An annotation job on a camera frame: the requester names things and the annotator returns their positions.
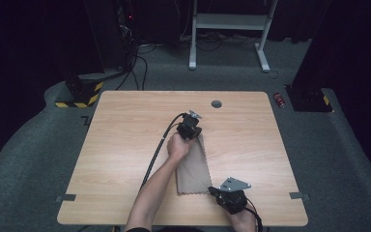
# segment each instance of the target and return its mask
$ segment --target person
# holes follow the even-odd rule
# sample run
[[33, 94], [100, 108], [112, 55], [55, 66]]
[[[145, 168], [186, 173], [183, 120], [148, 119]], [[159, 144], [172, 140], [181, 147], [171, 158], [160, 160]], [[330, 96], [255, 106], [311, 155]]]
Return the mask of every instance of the person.
[[[168, 158], [137, 194], [128, 216], [125, 231], [152, 231], [153, 221], [164, 199], [171, 176], [188, 154], [189, 148], [194, 141], [195, 138], [184, 141], [177, 132], [173, 133], [167, 142]], [[244, 210], [234, 215], [230, 215], [225, 210], [224, 212], [230, 219], [236, 232], [256, 231], [255, 216], [249, 211]]]

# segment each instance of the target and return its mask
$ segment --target wire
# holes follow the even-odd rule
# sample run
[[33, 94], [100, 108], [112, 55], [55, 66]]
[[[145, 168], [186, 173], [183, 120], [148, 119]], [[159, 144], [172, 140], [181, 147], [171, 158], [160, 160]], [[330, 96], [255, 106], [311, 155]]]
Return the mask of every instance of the wire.
[[131, 70], [131, 73], [132, 73], [133, 76], [134, 76], [135, 87], [137, 88], [137, 90], [140, 90], [140, 89], [138, 88], [137, 75], [134, 73], [134, 70]]
[[153, 48], [151, 50], [138, 52], [138, 54], [147, 54], [147, 53], [150, 53], [150, 52], [156, 50], [157, 45], [155, 43], [153, 43], [153, 44], [144, 44], [144, 45], [140, 45], [139, 47], [146, 47], [146, 46], [151, 46], [151, 45], [153, 46]]
[[240, 42], [226, 42], [223, 40], [223, 44], [224, 45], [245, 45], [245, 44], [255, 44], [255, 42], [257, 42], [259, 40], [259, 38], [250, 38], [250, 37], [245, 37], [242, 41]]
[[179, 13], [179, 16], [182, 16], [182, 14], [180, 14], [179, 5], [177, 5], [176, 0], [173, 0], [173, 2], [174, 2], [174, 5], [176, 5], [177, 12]]
[[254, 208], [254, 210], [252, 211], [251, 209], [248, 209], [245, 207], [245, 209], [247, 211], [249, 211], [252, 215], [255, 216], [255, 218], [257, 219], [257, 224], [258, 224], [258, 232], [262, 232], [263, 231], [263, 224], [262, 224], [262, 220], [261, 218], [259, 217], [259, 215], [257, 214], [257, 209], [255, 209], [255, 206], [254, 204], [252, 203], [252, 201], [250, 201], [247, 197], [245, 198], [247, 201], [249, 201], [249, 203], [251, 204], [252, 208]]
[[126, 74], [126, 76], [125, 76], [125, 78], [123, 79], [122, 83], [120, 83], [120, 85], [116, 88], [116, 90], [119, 90], [120, 87], [122, 87], [122, 85], [125, 83], [126, 79], [127, 79], [128, 76], [130, 75], [130, 73], [131, 73], [131, 71], [129, 71], [129, 72]]
[[158, 146], [156, 148], [156, 151], [155, 151], [155, 154], [153, 155], [153, 158], [152, 160], [150, 161], [150, 164], [149, 164], [149, 168], [147, 169], [147, 172], [146, 172], [146, 175], [144, 176], [144, 179], [143, 179], [143, 183], [141, 184], [141, 187], [140, 189], [143, 188], [144, 185], [146, 185], [146, 182], [147, 180], [149, 179], [149, 175], [150, 175], [150, 172], [152, 171], [152, 168], [153, 168], [153, 165], [155, 164], [155, 161], [156, 161], [156, 158], [157, 158], [157, 155], [158, 155], [158, 152], [159, 150], [161, 149], [161, 146], [162, 144], [164, 143], [164, 140], [165, 140], [165, 137], [167, 136], [168, 132], [170, 132], [170, 130], [173, 128], [173, 124], [174, 122], [176, 122], [176, 120], [180, 117], [184, 117], [185, 113], [181, 113], [179, 115], [177, 115], [173, 121], [170, 123], [170, 125], [168, 126], [167, 130], [165, 130], [165, 133], [164, 135], [162, 136], [160, 142], [158, 143]]
[[218, 34], [208, 36], [203, 41], [206, 42], [206, 43], [218, 43], [218, 45], [215, 48], [212, 48], [212, 49], [202, 48], [201, 46], [198, 46], [198, 45], [196, 46], [198, 49], [203, 50], [203, 51], [215, 51], [222, 46], [222, 39], [219, 37]]
[[77, 230], [76, 232], [81, 232], [81, 231], [83, 231], [83, 230], [85, 230], [89, 227], [90, 227], [90, 225], [85, 225], [85, 226], [81, 227], [79, 230]]
[[190, 12], [191, 12], [191, 1], [188, 1], [188, 14], [187, 14], [187, 17], [186, 17], [185, 30], [183, 31], [183, 34], [180, 36], [180, 39], [186, 33], [186, 28], [188, 27], [188, 21], [189, 21]]
[[146, 65], [146, 70], [144, 71], [144, 75], [143, 75], [143, 84], [141, 85], [141, 90], [144, 90], [144, 84], [146, 83], [146, 75], [147, 75], [147, 70], [149, 69], [149, 66], [147, 65], [146, 59], [144, 59], [141, 56], [137, 56], [137, 58], [144, 61], [144, 64]]
[[179, 124], [175, 124], [175, 125], [171, 126], [170, 130], [171, 130], [172, 128], [178, 126], [178, 125], [179, 125]]

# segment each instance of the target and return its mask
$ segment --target gray carpet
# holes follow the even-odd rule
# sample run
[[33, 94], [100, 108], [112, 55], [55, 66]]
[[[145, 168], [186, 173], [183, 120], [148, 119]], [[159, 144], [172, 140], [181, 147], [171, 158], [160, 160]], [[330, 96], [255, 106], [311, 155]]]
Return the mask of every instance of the gray carpet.
[[[196, 71], [187, 68], [188, 49], [158, 46], [148, 52], [153, 47], [145, 46], [140, 49], [149, 67], [145, 89], [266, 92], [300, 191], [311, 198], [304, 201], [309, 217], [306, 226], [270, 230], [371, 231], [371, 164], [334, 92], [323, 90], [334, 112], [306, 113], [293, 110], [284, 90], [292, 83], [308, 45], [267, 42], [271, 73], [262, 73], [253, 43], [197, 50]], [[199, 46], [213, 47], [211, 43]], [[138, 60], [134, 71], [139, 82], [144, 68]], [[101, 90], [114, 90], [122, 80], [106, 80]], [[55, 107], [63, 85], [45, 92], [46, 108], [23, 125], [0, 153], [0, 231], [77, 231], [82, 227], [57, 222], [60, 203], [55, 199], [66, 192], [88, 129], [86, 118], [93, 116], [96, 106]], [[132, 75], [121, 89], [136, 89]], [[282, 93], [285, 109], [273, 102], [275, 92]], [[111, 227], [90, 226], [84, 231], [111, 231]]]

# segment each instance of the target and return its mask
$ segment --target tabletop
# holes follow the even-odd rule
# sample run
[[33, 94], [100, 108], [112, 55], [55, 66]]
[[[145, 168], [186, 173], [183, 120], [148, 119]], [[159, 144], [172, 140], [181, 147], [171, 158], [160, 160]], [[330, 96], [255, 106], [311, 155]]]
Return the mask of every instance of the tabletop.
[[[62, 202], [58, 221], [126, 224], [162, 135], [190, 109], [203, 117], [198, 126], [214, 187], [228, 177], [251, 184], [244, 192], [265, 226], [308, 222], [301, 199], [290, 196], [299, 190], [267, 94], [215, 91], [103, 92], [66, 192], [72, 200]], [[164, 142], [152, 174], [167, 156]], [[154, 224], [230, 223], [209, 194], [179, 195], [173, 175]]]

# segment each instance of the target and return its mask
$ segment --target black and yellow tape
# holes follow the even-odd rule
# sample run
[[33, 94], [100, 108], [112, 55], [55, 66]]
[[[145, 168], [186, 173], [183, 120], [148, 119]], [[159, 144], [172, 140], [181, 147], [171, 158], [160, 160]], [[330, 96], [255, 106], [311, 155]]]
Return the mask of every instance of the black and yellow tape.
[[96, 100], [99, 97], [101, 86], [103, 82], [96, 84], [93, 88], [90, 88], [89, 91], [86, 91], [82, 97], [83, 100], [80, 101], [56, 101], [55, 104], [57, 107], [67, 108], [67, 107], [91, 107], [95, 104]]

